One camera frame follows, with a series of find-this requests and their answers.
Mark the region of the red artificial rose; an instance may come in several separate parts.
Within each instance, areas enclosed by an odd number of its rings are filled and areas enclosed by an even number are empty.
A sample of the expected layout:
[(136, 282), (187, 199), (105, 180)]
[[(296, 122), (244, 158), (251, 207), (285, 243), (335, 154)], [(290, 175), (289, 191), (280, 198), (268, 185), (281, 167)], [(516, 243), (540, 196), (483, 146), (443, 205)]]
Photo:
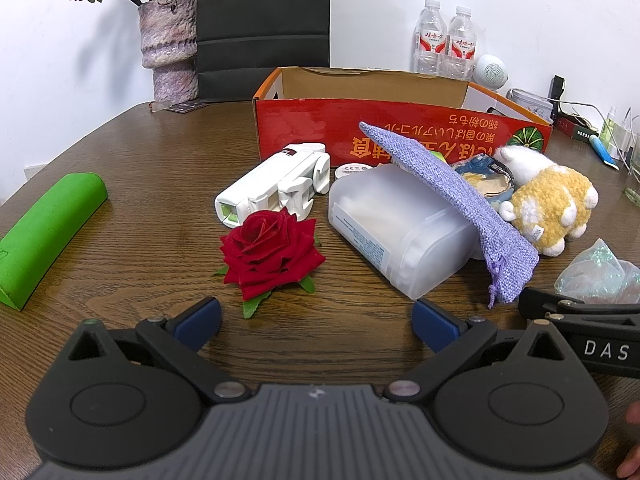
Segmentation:
[(299, 220), (285, 209), (260, 210), (220, 238), (224, 282), (239, 287), (244, 318), (279, 287), (299, 284), (314, 291), (310, 274), (326, 261), (315, 229), (314, 219)]

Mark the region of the small dark card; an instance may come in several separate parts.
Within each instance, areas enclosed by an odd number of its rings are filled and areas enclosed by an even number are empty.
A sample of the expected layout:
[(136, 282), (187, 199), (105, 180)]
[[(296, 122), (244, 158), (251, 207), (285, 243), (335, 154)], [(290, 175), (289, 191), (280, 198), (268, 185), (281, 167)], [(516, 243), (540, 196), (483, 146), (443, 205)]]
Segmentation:
[(168, 112), (186, 114), (186, 113), (194, 112), (194, 110), (200, 110), (201, 108), (206, 107), (206, 105), (207, 105), (206, 102), (195, 100), (195, 101), (183, 102), (183, 103), (178, 103), (178, 104), (168, 106), (166, 110)]

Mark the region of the black charger stand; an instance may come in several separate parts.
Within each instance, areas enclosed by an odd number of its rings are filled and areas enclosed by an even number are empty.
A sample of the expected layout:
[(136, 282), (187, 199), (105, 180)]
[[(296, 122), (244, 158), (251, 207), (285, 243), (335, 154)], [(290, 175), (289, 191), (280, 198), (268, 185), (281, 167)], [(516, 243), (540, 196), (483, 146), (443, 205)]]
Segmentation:
[(554, 75), (550, 82), (548, 91), (548, 101), (552, 105), (551, 121), (555, 122), (556, 116), (558, 116), (560, 109), (560, 99), (564, 92), (565, 79), (559, 75)]

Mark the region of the right standing water bottle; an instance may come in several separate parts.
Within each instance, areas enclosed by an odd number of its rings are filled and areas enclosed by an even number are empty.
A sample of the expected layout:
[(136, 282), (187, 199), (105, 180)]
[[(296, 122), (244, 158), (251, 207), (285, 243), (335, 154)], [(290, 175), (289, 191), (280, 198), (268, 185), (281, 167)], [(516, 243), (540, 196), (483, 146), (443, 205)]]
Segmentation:
[(442, 76), (468, 80), (471, 75), (477, 34), (471, 21), (472, 11), (458, 6), (451, 19), (446, 37), (445, 57), (442, 59)]

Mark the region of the white folding gadget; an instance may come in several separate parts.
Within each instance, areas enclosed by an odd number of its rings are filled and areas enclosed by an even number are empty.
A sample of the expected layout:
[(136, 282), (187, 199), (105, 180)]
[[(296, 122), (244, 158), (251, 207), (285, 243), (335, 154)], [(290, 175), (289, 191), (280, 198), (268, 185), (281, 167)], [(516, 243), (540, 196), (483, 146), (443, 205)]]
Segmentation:
[(288, 144), (220, 192), (218, 219), (230, 229), (256, 211), (286, 209), (305, 220), (314, 196), (329, 192), (330, 154), (322, 143)]

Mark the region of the yellow white plush toy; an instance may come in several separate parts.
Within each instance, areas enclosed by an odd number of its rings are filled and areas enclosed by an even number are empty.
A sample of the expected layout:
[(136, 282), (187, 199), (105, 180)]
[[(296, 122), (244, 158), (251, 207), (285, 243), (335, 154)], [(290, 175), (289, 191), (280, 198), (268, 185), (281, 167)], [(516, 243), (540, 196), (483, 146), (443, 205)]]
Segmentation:
[(521, 145), (498, 148), (495, 159), (510, 170), (515, 191), (498, 206), (509, 222), (541, 255), (557, 257), (567, 240), (586, 232), (599, 194), (591, 181), (573, 168)]

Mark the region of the orange red cardboard box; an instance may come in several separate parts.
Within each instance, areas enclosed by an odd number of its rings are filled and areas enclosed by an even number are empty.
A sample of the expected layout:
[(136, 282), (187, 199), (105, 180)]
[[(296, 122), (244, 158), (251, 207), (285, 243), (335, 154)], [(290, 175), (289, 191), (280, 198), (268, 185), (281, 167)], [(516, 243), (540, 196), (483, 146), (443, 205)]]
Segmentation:
[(360, 122), (418, 141), (458, 162), (509, 142), (546, 149), (552, 127), (526, 108), (471, 81), (400, 72), (279, 67), (253, 99), (259, 154), (322, 143), (332, 166), (390, 160)]

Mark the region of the purple woven drawstring pouch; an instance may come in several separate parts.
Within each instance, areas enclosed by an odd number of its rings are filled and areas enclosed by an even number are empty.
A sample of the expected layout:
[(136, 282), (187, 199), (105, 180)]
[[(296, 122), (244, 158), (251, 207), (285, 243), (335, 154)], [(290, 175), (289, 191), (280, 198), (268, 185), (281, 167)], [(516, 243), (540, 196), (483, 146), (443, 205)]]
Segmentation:
[(450, 166), (427, 151), (417, 140), (360, 122), (359, 129), (392, 155), (477, 228), (486, 266), (491, 275), (489, 304), (514, 301), (533, 277), (538, 252), (514, 226)]

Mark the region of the black paper bag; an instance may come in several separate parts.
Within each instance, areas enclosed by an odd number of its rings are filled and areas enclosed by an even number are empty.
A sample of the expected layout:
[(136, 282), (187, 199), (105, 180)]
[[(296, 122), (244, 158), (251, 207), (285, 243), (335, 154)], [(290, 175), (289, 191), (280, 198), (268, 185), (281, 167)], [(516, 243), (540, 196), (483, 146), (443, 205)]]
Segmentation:
[(282, 66), (330, 65), (330, 0), (196, 0), (198, 97), (248, 101)]

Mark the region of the purple marbled vase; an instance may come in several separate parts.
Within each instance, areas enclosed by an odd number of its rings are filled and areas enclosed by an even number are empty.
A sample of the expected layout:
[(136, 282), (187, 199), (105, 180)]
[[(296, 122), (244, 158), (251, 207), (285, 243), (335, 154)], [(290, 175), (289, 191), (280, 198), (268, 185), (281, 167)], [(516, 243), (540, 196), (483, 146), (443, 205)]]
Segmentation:
[(195, 0), (153, 0), (138, 9), (142, 66), (152, 70), (154, 101), (176, 105), (198, 96)]

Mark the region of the clear drinking glass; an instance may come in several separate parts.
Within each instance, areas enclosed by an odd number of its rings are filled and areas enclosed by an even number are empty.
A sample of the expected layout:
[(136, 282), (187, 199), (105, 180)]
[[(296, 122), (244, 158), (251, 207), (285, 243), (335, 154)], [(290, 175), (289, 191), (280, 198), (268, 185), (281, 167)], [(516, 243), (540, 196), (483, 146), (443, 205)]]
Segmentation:
[(626, 165), (628, 174), (634, 179), (634, 184), (628, 185), (624, 189), (624, 194), (634, 204), (634, 206), (640, 207), (640, 194), (639, 194), (639, 135), (634, 133), (631, 137), (631, 144), (628, 148), (626, 155)]

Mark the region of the left standing water bottle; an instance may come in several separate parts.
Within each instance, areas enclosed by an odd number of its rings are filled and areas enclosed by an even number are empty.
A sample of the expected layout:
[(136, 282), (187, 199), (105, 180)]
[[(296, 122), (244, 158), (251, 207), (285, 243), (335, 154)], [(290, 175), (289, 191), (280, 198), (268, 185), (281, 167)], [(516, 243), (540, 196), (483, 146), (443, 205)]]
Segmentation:
[(414, 29), (412, 69), (436, 76), (446, 47), (447, 27), (440, 14), (440, 2), (424, 0), (424, 8)]

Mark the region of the clear iridescent plastic bag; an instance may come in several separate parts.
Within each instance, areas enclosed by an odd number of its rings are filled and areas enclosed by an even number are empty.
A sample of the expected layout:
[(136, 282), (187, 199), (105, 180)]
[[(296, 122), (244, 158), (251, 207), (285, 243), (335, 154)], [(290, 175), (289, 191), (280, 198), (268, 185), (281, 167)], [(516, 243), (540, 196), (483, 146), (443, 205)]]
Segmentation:
[(554, 291), (586, 304), (638, 304), (639, 283), (638, 266), (617, 258), (598, 238), (561, 272)]

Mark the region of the translucent white plastic container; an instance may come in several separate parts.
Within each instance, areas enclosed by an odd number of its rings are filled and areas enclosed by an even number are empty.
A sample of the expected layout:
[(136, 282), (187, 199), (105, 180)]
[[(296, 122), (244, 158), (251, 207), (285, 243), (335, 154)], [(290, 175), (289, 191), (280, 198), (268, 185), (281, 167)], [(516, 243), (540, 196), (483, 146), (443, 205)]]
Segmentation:
[(412, 300), (480, 255), (477, 228), (424, 182), (392, 164), (336, 180), (329, 220)]

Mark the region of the blue snack packet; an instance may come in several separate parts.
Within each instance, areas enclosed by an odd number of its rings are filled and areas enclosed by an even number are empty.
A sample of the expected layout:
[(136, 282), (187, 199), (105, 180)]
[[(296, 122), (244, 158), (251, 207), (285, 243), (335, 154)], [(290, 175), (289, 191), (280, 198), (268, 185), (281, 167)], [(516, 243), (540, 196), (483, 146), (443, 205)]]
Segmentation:
[(484, 196), (495, 210), (510, 200), (515, 191), (510, 169), (487, 154), (480, 153), (455, 162), (452, 169)]

